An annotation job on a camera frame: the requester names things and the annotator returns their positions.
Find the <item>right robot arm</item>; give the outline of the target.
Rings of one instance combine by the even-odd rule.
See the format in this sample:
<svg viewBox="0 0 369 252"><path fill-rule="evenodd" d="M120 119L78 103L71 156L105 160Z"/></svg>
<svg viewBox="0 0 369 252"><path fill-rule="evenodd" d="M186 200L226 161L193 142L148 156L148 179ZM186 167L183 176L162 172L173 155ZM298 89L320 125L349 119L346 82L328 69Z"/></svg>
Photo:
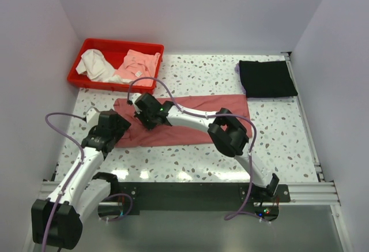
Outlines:
<svg viewBox="0 0 369 252"><path fill-rule="evenodd" d="M277 195L278 176L259 158L252 156L255 141L247 136L247 129L240 122L244 120L252 124L247 118L226 108L218 112L195 110L176 103L174 99L161 103L149 93L130 95L128 103L135 109L134 117L148 130L165 125L208 134L222 155L234 158L247 171L260 200L269 202Z"/></svg>

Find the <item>dusty red t-shirt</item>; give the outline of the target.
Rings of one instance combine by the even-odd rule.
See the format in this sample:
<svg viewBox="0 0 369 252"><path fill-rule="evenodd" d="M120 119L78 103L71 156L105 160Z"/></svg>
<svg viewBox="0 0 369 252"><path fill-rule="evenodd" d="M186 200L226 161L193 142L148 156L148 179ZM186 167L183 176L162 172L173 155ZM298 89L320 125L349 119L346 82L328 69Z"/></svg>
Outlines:
<svg viewBox="0 0 369 252"><path fill-rule="evenodd" d="M178 104L195 110L218 111L226 108L233 114L250 118L245 95L185 96L176 97L175 100ZM114 110L131 123L128 131L116 144L118 148L195 145L212 142L208 133L183 126L160 125L153 130L147 130L134 117L134 107L128 105L127 100L123 98L116 99Z"/></svg>

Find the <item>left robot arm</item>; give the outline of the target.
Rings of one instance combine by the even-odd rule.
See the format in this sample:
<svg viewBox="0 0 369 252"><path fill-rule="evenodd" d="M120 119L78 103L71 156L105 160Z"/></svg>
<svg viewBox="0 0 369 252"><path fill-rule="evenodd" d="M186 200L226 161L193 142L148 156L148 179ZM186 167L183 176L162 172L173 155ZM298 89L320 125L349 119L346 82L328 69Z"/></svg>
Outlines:
<svg viewBox="0 0 369 252"><path fill-rule="evenodd" d="M116 221L127 216L132 196L121 192L118 177L98 172L102 162L131 126L116 111L99 111L92 107L82 117L90 131L82 141L67 138L76 144L79 153L63 180L47 196L38 198L31 207L32 238L45 251L48 246L72 250L82 235L83 223L99 203L119 200L123 212Z"/></svg>

